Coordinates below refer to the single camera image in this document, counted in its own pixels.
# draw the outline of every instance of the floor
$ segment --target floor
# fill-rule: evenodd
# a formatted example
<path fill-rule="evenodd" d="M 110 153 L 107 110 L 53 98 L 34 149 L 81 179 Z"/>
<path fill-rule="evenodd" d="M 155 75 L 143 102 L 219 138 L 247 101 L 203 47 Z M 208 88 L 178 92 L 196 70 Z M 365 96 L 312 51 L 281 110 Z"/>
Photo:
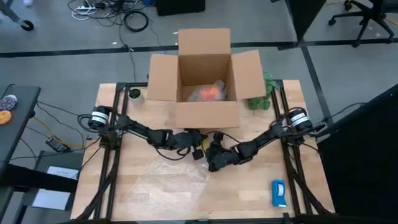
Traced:
<path fill-rule="evenodd" d="M 31 56 L 6 58 L 4 53 L 11 52 L 46 52 L 81 49 L 117 49 L 122 47 L 118 26 L 103 27 L 96 20 L 77 21 L 71 17 L 68 1 L 36 0 L 31 8 L 22 5 L 22 0 L 14 0 L 12 9 L 23 19 L 35 24 L 35 30 L 26 32 L 11 21 L 0 25 L 0 68 L 1 85 L 38 85 L 42 88 L 39 99 L 57 105 L 75 113 L 88 113 L 92 110 L 98 85 L 100 83 L 133 82 L 133 66 L 128 53 L 113 54 L 64 54 L 52 56 Z M 82 1 L 71 6 L 77 7 Z M 174 32 L 183 28 L 228 27 L 231 29 L 231 41 L 236 42 L 283 42 L 295 41 L 295 32 L 286 5 L 283 1 L 271 3 L 268 0 L 217 0 L 206 2 L 206 11 L 196 14 L 159 17 L 153 7 L 143 11 L 152 19 L 152 29 L 140 33 L 121 29 L 123 41 L 132 47 L 150 47 L 175 45 L 177 36 Z M 330 27 L 328 20 L 334 14 L 342 13 L 342 4 L 326 4 L 305 35 L 307 41 L 352 40 L 360 26 L 360 19 L 338 19 Z M 398 21 L 397 15 L 388 15 Z M 139 18 L 134 21 L 137 26 Z M 398 34 L 398 26 L 389 24 Z M 386 38 L 387 33 L 376 23 L 371 22 L 364 35 L 365 39 Z M 366 44 L 357 49 L 350 45 L 311 46 L 308 47 L 310 58 L 304 57 L 302 49 L 278 51 L 276 47 L 240 47 L 233 52 L 258 49 L 264 70 L 274 78 L 300 80 L 310 117 L 321 120 L 328 113 L 334 114 L 345 106 L 357 102 L 367 102 L 398 83 L 397 66 L 398 44 Z M 149 59 L 153 52 L 132 53 L 137 81 L 145 82 L 149 70 Z M 309 70 L 307 64 L 313 63 L 316 73 Z M 314 83 L 319 81 L 323 96 Z M 75 117 L 64 112 L 47 108 L 61 122 L 77 127 Z M 333 118 L 342 118 L 354 107 Z M 37 117 L 47 123 L 57 136 L 67 142 L 80 142 L 80 135 L 61 126 L 40 109 Z M 45 129 L 31 120 L 29 126 L 43 133 Z M 36 154 L 50 151 L 44 144 L 46 140 L 31 130 L 26 129 L 23 138 Z M 14 157 L 30 156 L 30 151 L 20 144 Z M 16 164 L 32 168 L 33 159 L 16 160 Z M 2 223 L 11 223 L 21 201 L 21 195 L 15 194 L 12 204 Z M 47 212 L 46 215 L 59 217 Z M 43 223 L 43 214 L 37 221 Z"/>

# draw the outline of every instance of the chair wheel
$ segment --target chair wheel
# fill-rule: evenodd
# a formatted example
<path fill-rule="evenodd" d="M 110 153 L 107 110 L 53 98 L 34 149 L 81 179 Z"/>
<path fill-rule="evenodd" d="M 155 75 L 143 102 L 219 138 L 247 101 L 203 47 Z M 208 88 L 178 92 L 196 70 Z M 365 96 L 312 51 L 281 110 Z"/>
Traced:
<path fill-rule="evenodd" d="M 329 26 L 333 26 L 336 23 L 336 19 L 329 20 Z"/>
<path fill-rule="evenodd" d="M 361 41 L 356 41 L 351 46 L 353 46 L 353 48 L 357 48 L 359 45 L 361 45 Z"/>
<path fill-rule="evenodd" d="M 353 5 L 347 4 L 346 6 L 344 6 L 344 8 L 346 9 L 346 11 L 350 11 L 353 8 Z"/>
<path fill-rule="evenodd" d="M 26 31 L 31 31 L 31 30 L 35 29 L 35 27 L 33 26 L 33 23 L 32 23 L 31 21 L 24 21 L 24 22 L 26 23 L 26 25 L 28 25 L 27 27 L 21 25 L 21 27 L 22 27 L 24 30 L 26 30 Z"/>

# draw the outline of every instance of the blue object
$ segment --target blue object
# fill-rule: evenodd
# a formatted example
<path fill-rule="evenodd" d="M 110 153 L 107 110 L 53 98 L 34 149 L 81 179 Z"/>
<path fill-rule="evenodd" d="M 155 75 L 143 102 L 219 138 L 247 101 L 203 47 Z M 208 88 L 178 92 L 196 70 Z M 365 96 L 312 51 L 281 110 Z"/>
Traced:
<path fill-rule="evenodd" d="M 272 181 L 272 205 L 274 207 L 286 207 L 285 189 L 283 180 Z"/>
<path fill-rule="evenodd" d="M 142 4 L 145 6 L 154 6 L 155 0 L 142 0 Z"/>

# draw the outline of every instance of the wooden tabletop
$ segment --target wooden tabletop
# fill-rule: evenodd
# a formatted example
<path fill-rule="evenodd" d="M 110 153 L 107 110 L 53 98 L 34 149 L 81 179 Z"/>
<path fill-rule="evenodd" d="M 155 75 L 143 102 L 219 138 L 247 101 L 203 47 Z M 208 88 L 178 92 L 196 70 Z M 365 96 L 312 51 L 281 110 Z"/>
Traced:
<path fill-rule="evenodd" d="M 100 85 L 96 105 L 113 104 L 115 85 Z M 289 106 L 305 107 L 299 81 L 284 80 L 284 86 Z M 142 88 L 142 91 L 145 95 L 146 89 Z M 127 114 L 152 129 L 171 129 L 173 106 L 172 102 L 146 100 L 142 106 L 134 107 L 129 101 Z M 222 131 L 242 141 L 257 137 L 275 120 L 273 107 L 267 111 L 251 111 L 246 101 L 239 102 L 239 114 L 241 127 Z M 317 146 L 311 139 L 306 143 Z M 225 147 L 233 144 L 225 137 Z M 83 162 L 97 148 L 98 145 L 88 148 Z M 176 156 L 175 152 L 161 152 L 169 157 Z M 301 146 L 300 152 L 309 189 L 326 209 L 333 211 L 319 155 L 307 146 Z M 79 216 L 98 189 L 103 154 L 104 151 L 100 150 L 81 172 L 72 218 Z M 271 182 L 275 179 L 286 182 L 286 208 L 275 208 L 271 204 Z M 304 211 L 297 184 L 296 188 L 300 207 Z M 168 161 L 160 157 L 145 140 L 127 134 L 123 137 L 113 208 L 114 221 L 275 218 L 282 217 L 284 212 L 294 216 L 280 141 L 262 148 L 248 163 L 230 165 L 211 173 L 207 171 L 204 159 L 194 161 L 188 155 L 181 161 Z"/>

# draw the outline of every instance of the plastic bag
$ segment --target plastic bag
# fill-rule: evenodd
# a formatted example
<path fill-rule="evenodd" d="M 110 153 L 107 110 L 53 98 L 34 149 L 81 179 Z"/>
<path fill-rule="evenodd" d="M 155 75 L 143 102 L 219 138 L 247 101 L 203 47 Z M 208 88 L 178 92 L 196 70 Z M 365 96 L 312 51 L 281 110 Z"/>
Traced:
<path fill-rule="evenodd" d="M 224 101 L 226 99 L 225 84 L 217 80 L 211 85 L 197 86 L 188 98 L 188 102 Z"/>

